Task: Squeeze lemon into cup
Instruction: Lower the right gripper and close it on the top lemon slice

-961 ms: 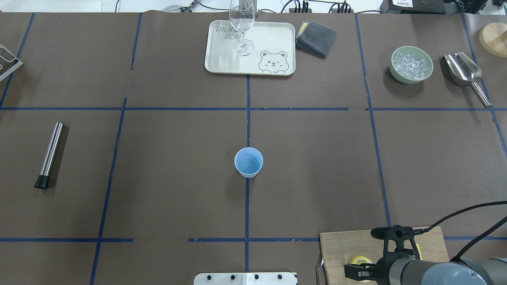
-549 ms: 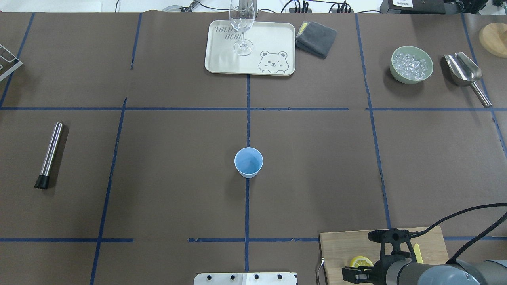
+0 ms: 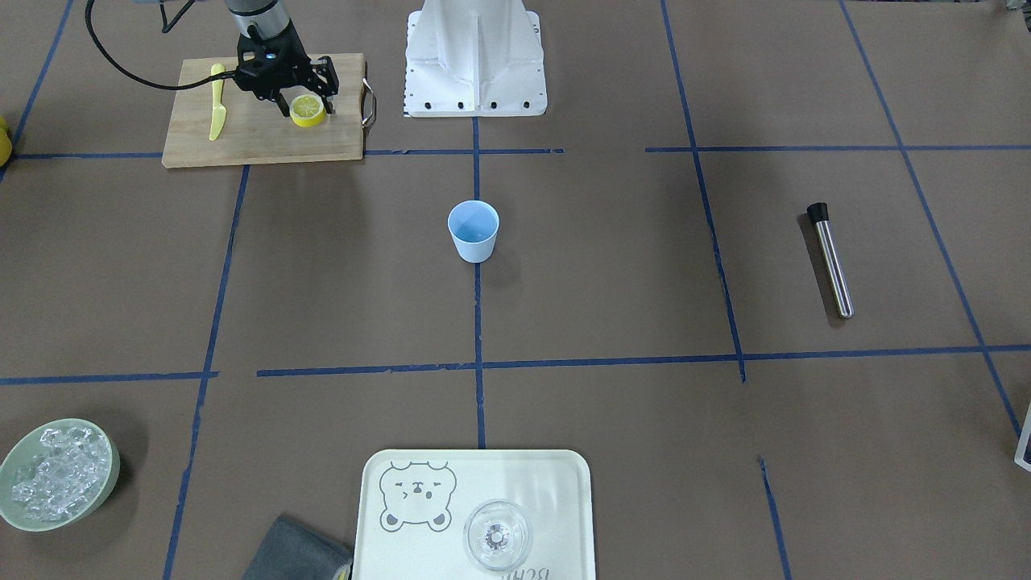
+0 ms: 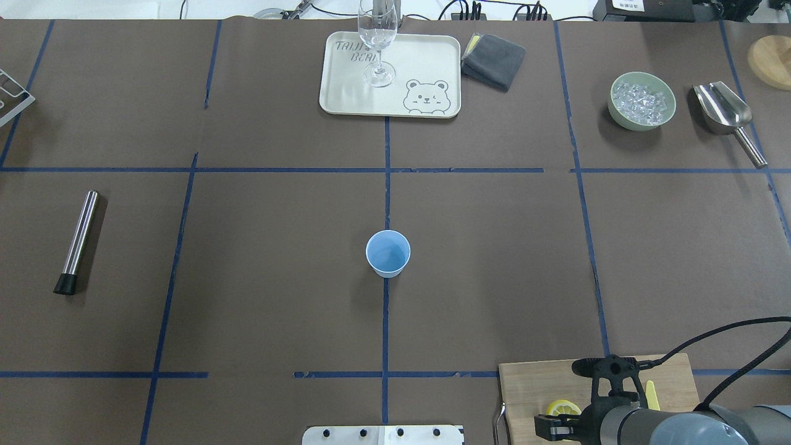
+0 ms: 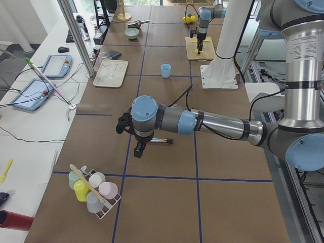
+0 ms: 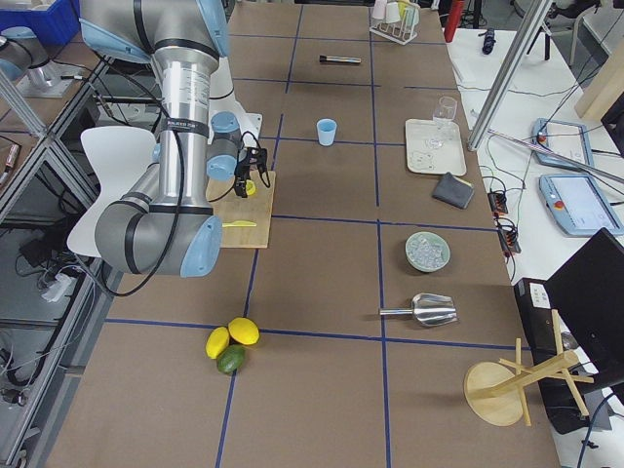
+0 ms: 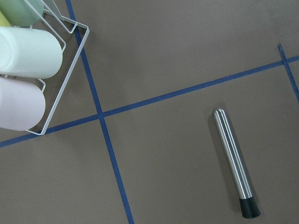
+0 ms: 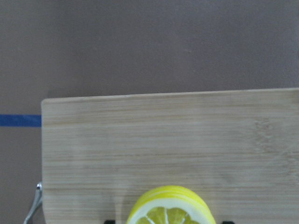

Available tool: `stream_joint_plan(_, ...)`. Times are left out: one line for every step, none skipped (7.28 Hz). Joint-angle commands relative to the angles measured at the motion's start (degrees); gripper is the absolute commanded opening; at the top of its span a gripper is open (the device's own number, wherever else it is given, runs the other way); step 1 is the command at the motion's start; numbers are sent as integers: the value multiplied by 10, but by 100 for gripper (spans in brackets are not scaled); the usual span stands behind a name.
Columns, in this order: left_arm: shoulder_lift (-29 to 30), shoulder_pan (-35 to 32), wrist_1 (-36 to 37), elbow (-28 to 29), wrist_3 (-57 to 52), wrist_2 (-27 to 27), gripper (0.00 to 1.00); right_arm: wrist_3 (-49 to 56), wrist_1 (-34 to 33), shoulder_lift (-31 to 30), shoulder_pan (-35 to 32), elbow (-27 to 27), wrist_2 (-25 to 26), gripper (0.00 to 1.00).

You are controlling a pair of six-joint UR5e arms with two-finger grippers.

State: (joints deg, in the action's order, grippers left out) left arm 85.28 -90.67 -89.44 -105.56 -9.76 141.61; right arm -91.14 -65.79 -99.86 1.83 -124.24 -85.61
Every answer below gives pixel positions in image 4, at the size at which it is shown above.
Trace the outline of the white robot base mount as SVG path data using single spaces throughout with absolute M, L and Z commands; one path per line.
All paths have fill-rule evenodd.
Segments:
M 457 425 L 354 425 L 307 428 L 302 444 L 464 444 Z

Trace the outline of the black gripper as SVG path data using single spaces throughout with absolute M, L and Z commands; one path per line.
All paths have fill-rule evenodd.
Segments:
M 536 436 L 546 441 L 569 438 L 581 444 L 621 444 L 620 433 L 627 417 L 638 410 L 637 402 L 615 402 L 588 406 L 572 426 L 558 416 L 534 416 Z

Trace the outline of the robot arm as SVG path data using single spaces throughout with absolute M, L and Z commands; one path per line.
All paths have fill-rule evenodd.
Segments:
M 789 405 L 694 412 L 616 407 L 598 417 L 539 415 L 536 435 L 581 444 L 788 444 Z

